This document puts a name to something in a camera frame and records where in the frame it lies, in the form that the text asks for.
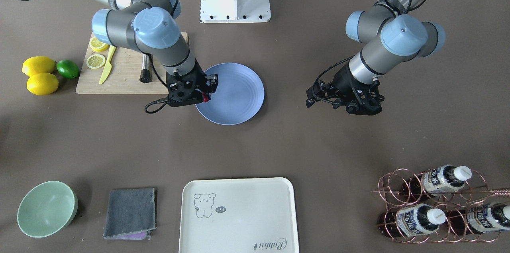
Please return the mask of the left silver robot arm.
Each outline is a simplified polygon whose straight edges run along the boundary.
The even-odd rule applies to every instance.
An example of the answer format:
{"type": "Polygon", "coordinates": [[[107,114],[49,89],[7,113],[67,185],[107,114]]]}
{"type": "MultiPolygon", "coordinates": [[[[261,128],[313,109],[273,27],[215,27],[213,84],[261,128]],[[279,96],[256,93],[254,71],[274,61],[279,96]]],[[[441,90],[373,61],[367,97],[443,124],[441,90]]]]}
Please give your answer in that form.
{"type": "Polygon", "coordinates": [[[339,62],[342,68],[331,82],[320,77],[307,90],[306,106],[326,102],[346,112],[373,116],[382,110],[379,78],[402,62],[427,57],[445,43],[445,30],[437,23],[410,15],[426,0],[378,0],[368,11],[353,12],[346,35],[363,48],[339,62]]]}

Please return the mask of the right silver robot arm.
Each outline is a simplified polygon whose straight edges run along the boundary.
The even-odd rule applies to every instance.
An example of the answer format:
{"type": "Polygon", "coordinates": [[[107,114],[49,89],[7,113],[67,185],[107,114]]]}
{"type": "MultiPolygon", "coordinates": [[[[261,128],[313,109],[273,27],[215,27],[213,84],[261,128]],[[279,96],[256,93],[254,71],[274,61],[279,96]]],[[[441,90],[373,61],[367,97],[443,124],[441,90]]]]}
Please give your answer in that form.
{"type": "Polygon", "coordinates": [[[96,0],[107,4],[93,16],[95,37],[112,46],[157,59],[167,72],[171,106],[207,102],[218,86],[217,75],[199,66],[175,19],[179,0],[96,0]]]}

